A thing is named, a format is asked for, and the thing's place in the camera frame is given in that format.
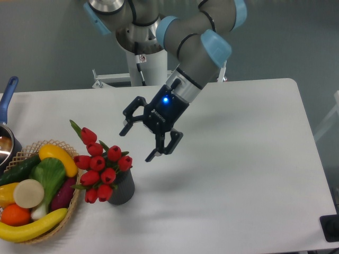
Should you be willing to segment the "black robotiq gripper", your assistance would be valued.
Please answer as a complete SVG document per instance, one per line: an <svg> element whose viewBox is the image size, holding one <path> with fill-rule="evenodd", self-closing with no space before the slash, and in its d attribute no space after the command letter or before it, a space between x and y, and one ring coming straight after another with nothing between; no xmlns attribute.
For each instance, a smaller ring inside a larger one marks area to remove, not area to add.
<svg viewBox="0 0 339 254"><path fill-rule="evenodd" d="M149 104L146 103L144 97L137 96L122 112L125 120L119 136L124 137L134 123L143 122L155 134L156 140L155 148L147 156L145 162L151 162L161 155L170 155L183 138L183 133L172 127L188 106L189 103L179 99L166 85L160 88ZM144 107L144 113L134 116L134 112L139 107ZM167 146L165 146L166 132L170 133L171 138Z"/></svg>

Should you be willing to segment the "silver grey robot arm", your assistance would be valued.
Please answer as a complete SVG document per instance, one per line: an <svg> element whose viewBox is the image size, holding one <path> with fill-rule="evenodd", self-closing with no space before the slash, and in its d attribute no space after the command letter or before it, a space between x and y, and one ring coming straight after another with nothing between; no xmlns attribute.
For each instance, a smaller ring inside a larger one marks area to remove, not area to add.
<svg viewBox="0 0 339 254"><path fill-rule="evenodd" d="M132 86L160 86L150 102L138 96L126 107L120 134L142 122L156 140L147 161L171 154L183 136L175 122L208 82L224 76L231 55L225 35L245 22L245 2L199 1L185 20L161 16L158 1L86 1L84 10L102 34L115 35Z"/></svg>

